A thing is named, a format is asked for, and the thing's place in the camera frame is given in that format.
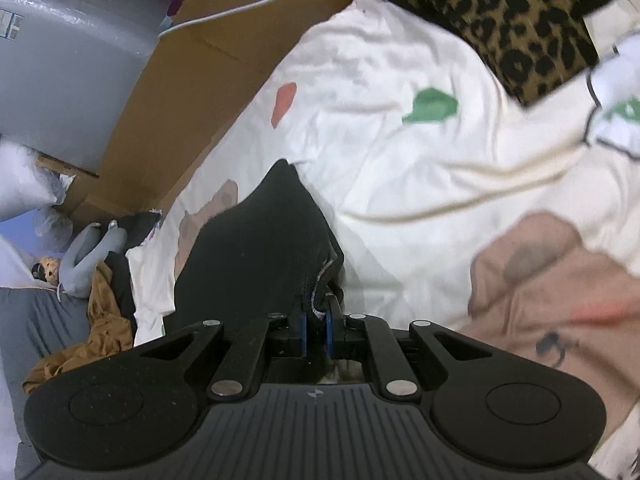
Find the leopard print clothing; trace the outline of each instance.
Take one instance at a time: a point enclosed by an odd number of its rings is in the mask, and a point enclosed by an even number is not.
[[[406,1],[442,13],[524,105],[598,62],[578,0]]]

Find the teddy bear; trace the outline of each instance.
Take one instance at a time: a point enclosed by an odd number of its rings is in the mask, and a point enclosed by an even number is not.
[[[44,256],[31,269],[31,275],[36,280],[42,280],[49,285],[58,286],[60,282],[58,278],[58,269],[60,268],[60,259]]]

